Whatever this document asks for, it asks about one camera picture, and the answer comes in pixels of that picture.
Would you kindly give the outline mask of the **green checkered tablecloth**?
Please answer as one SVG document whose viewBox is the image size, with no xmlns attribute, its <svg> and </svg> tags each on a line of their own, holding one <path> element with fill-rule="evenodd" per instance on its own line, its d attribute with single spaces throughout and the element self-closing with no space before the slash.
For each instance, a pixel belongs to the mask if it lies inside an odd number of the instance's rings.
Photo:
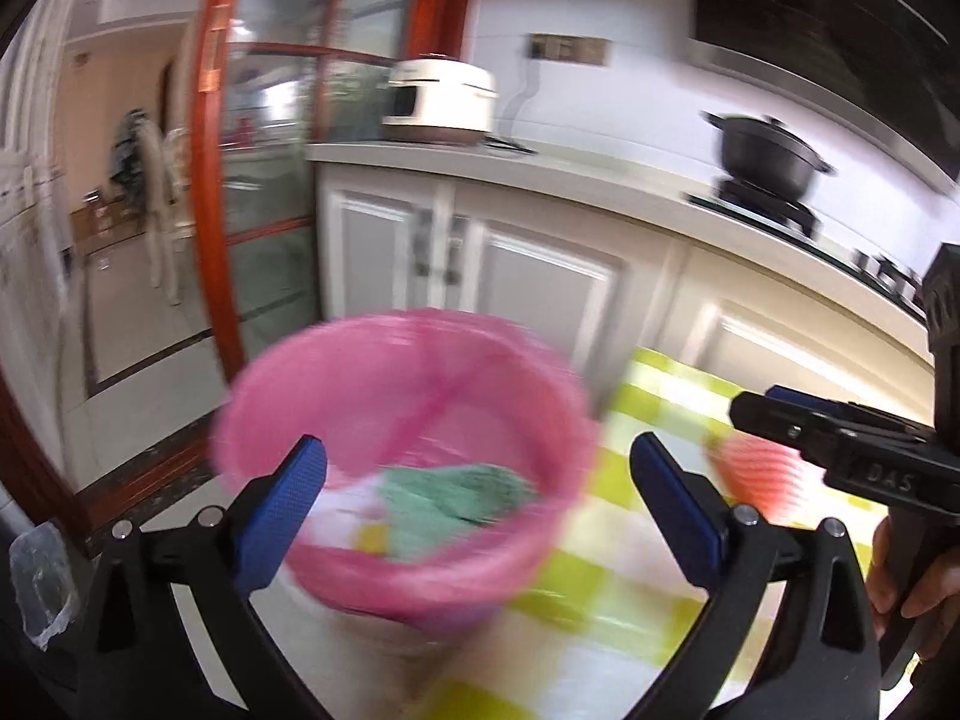
<svg viewBox="0 0 960 720">
<path fill-rule="evenodd" d="M 467 642 L 412 718 L 620 718 L 690 631 L 706 596 L 686 582 L 636 493 L 628 450 L 651 431 L 685 470 L 732 499 L 708 444 L 735 434 L 737 385 L 652 349 L 636 349 L 608 408 L 594 473 L 539 575 Z M 882 507 L 817 483 L 786 522 L 846 523 L 859 562 L 871 559 Z"/>
</svg>

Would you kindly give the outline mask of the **white lower kitchen cabinets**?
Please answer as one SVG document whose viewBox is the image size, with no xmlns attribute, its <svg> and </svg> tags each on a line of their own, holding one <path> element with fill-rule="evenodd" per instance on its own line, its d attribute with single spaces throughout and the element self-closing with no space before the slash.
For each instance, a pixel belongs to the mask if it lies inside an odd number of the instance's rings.
<svg viewBox="0 0 960 720">
<path fill-rule="evenodd" d="M 478 312 L 519 323 L 605 405 L 636 348 L 742 387 L 775 383 L 926 421 L 918 317 L 861 273 L 579 164 L 392 143 L 311 145 L 332 319 Z"/>
</svg>

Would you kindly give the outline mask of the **wall power socket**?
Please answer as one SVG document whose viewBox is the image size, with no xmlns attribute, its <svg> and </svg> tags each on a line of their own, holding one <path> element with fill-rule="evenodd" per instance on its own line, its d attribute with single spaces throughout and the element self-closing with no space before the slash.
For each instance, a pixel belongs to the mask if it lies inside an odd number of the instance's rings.
<svg viewBox="0 0 960 720">
<path fill-rule="evenodd" d="M 605 67 L 609 52 L 610 41 L 603 37 L 531 32 L 527 54 L 531 59 L 545 62 Z"/>
</svg>

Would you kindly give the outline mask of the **white rice cooker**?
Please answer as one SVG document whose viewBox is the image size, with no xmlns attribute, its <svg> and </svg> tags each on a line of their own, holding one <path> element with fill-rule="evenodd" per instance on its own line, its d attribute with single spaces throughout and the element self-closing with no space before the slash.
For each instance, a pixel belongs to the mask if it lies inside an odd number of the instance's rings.
<svg viewBox="0 0 960 720">
<path fill-rule="evenodd" d="M 387 78 L 382 137 L 405 143 L 478 145 L 493 133 L 496 82 L 446 55 L 400 60 Z"/>
</svg>

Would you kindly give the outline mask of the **yellow sponge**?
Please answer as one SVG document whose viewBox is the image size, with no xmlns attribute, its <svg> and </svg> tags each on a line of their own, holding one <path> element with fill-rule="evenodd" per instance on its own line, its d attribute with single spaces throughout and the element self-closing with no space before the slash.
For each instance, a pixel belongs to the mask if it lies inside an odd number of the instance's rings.
<svg viewBox="0 0 960 720">
<path fill-rule="evenodd" d="M 391 528 L 384 522 L 363 523 L 356 530 L 353 548 L 370 556 L 388 556 L 391 554 Z"/>
</svg>

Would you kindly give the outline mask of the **pink trash bag bin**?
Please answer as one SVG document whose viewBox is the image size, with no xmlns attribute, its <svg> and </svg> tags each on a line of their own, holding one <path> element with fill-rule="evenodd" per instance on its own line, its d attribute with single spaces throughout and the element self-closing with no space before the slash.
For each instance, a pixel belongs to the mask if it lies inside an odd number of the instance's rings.
<svg viewBox="0 0 960 720">
<path fill-rule="evenodd" d="M 267 349 L 215 416 L 213 465 L 239 491 L 304 434 L 324 444 L 327 489 L 389 466 L 474 463 L 534 486 L 524 509 L 418 562 L 317 546 L 308 517 L 299 528 L 286 567 L 320 603 L 451 632 L 534 577 L 592 468 L 597 427 L 578 376 L 524 328 L 421 309 L 314 325 Z"/>
</svg>

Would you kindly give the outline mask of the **black cooking pot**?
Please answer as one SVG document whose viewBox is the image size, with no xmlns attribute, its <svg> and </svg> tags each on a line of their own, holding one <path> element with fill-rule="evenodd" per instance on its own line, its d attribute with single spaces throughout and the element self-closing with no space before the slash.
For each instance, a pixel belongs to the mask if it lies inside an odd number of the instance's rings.
<svg viewBox="0 0 960 720">
<path fill-rule="evenodd" d="M 706 110 L 701 117 L 719 130 L 719 162 L 741 184 L 797 202 L 809 193 L 817 174 L 836 174 L 811 145 L 775 117 L 757 119 Z"/>
</svg>

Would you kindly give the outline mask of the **white dining chair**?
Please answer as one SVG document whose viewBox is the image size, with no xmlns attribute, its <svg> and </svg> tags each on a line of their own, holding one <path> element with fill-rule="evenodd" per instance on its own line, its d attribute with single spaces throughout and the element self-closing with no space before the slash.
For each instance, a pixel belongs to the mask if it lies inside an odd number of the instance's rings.
<svg viewBox="0 0 960 720">
<path fill-rule="evenodd" d="M 107 165 L 109 182 L 142 220 L 149 282 L 164 291 L 171 305 L 182 301 L 174 257 L 178 229 L 174 208 L 184 199 L 187 187 L 179 164 L 179 142 L 184 137 L 183 128 L 164 133 L 146 110 L 135 107 L 117 125 Z"/>
</svg>

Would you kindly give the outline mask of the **white wardrobe cabinets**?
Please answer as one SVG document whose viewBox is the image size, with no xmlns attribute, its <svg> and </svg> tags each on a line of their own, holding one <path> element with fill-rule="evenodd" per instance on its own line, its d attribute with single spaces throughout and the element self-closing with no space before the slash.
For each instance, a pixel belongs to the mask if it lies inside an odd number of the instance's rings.
<svg viewBox="0 0 960 720">
<path fill-rule="evenodd" d="M 37 0 L 2 57 L 2 376 L 50 465 L 65 468 L 59 362 L 70 247 L 53 110 L 73 0 Z"/>
</svg>

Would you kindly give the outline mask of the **black gas stove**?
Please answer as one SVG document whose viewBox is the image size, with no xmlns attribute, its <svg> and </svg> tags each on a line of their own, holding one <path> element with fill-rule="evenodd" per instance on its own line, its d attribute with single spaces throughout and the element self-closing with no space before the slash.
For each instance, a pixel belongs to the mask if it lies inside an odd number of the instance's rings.
<svg viewBox="0 0 960 720">
<path fill-rule="evenodd" d="M 828 238 L 820 220 L 804 203 L 780 199 L 734 179 L 721 179 L 706 195 L 687 193 L 686 201 L 792 245 L 850 275 L 919 323 L 926 321 L 921 277 L 916 271 L 898 265 L 887 255 L 851 249 Z"/>
</svg>

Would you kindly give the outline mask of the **green dish cloth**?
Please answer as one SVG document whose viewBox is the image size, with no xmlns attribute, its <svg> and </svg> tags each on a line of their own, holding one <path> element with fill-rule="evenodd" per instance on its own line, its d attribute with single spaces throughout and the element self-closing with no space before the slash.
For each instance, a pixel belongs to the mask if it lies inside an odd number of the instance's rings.
<svg viewBox="0 0 960 720">
<path fill-rule="evenodd" d="M 386 556 L 418 562 L 477 530 L 498 525 L 537 499 L 527 479 L 489 463 L 382 472 L 379 497 Z"/>
</svg>

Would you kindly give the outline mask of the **black range hood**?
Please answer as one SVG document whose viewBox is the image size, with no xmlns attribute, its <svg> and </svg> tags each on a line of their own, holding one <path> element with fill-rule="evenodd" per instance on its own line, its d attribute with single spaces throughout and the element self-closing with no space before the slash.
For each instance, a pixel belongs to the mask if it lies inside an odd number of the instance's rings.
<svg viewBox="0 0 960 720">
<path fill-rule="evenodd" d="M 957 184 L 958 0 L 695 0 L 690 52 Z"/>
</svg>

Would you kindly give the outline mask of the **clear plastic scrap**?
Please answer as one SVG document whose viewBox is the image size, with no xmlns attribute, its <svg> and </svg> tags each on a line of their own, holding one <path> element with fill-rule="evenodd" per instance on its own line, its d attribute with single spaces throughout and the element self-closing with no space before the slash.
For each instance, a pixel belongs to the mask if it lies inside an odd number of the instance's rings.
<svg viewBox="0 0 960 720">
<path fill-rule="evenodd" d="M 11 543 L 8 564 L 23 632 L 45 652 L 80 611 L 80 594 L 59 528 L 46 522 L 18 535 Z"/>
</svg>

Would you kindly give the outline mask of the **red wooden glass door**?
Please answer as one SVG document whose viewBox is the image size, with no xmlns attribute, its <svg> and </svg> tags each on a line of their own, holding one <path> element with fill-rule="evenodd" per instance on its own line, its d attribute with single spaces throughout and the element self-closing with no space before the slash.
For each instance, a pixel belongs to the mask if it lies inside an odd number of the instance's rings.
<svg viewBox="0 0 960 720">
<path fill-rule="evenodd" d="M 37 0 L 2 0 L 2 57 Z M 2 523 L 91 535 L 200 472 L 241 366 L 320 316 L 309 146 L 381 132 L 398 60 L 454 54 L 469 0 L 73 0 L 53 110 L 70 247 L 59 362 L 65 468 L 2 376 Z M 117 125 L 183 128 L 174 208 L 182 301 L 149 282 L 146 236 L 107 178 Z"/>
</svg>

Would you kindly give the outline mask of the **pink foam net fruit back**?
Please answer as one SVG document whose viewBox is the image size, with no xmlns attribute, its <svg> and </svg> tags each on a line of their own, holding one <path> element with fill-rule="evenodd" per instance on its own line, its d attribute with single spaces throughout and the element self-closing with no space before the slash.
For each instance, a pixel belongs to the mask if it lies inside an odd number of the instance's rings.
<svg viewBox="0 0 960 720">
<path fill-rule="evenodd" d="M 708 458 L 732 499 L 748 504 L 770 522 L 786 522 L 817 483 L 814 468 L 796 450 L 735 433 L 708 444 Z"/>
</svg>

